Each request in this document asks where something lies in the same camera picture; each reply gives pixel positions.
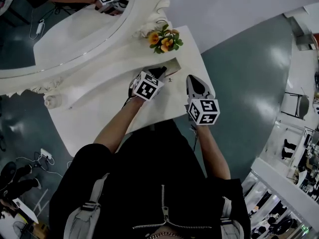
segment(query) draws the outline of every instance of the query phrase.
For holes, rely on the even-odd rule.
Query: zipper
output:
[[[140,225],[140,226],[135,226],[133,229],[142,229],[142,228],[155,228],[155,227],[161,227],[165,225],[166,223],[171,224],[172,226],[175,226],[180,229],[211,229],[212,227],[210,226],[180,226],[172,223],[169,221],[169,216],[168,216],[168,207],[165,206],[165,185],[161,186],[161,209],[163,211],[164,215],[164,222],[162,224],[153,224],[153,225]]]

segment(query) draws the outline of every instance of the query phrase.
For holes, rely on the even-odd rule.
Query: orange flower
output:
[[[159,41],[159,34],[157,32],[152,32],[149,35],[149,43],[150,44],[157,44]]]
[[[168,38],[164,38],[162,41],[162,46],[160,47],[160,49],[163,51],[163,52],[168,52],[168,48],[171,47],[171,45],[173,44],[173,39],[171,40],[168,40]]]

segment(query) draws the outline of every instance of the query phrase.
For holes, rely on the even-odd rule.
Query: flower arrangement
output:
[[[183,45],[183,41],[179,38],[179,32],[176,29],[169,30],[168,24],[164,25],[161,30],[154,30],[149,33],[150,48],[154,49],[154,53],[165,53],[172,50],[178,50]]]

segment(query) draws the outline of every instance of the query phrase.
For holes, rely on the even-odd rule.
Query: chair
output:
[[[282,113],[298,118],[300,120],[304,120],[305,115],[308,113],[309,110],[309,99],[308,96],[306,95],[300,95],[300,94],[295,94],[295,93],[290,93],[290,92],[285,92],[285,94],[289,94],[292,97],[297,97],[297,107],[295,111],[295,115],[286,113],[281,111]]]

